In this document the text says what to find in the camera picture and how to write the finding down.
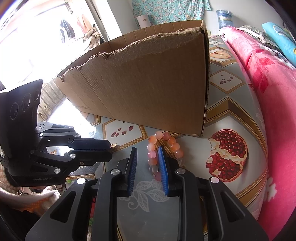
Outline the left hand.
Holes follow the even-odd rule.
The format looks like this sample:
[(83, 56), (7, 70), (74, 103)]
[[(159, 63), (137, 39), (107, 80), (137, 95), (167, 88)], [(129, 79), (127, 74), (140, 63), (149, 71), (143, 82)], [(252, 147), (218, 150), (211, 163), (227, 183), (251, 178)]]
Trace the left hand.
[(28, 187), (20, 192), (11, 193), (1, 188), (1, 202), (20, 211), (29, 211), (43, 215), (60, 197), (60, 193), (52, 186), (47, 186), (41, 193), (32, 192)]

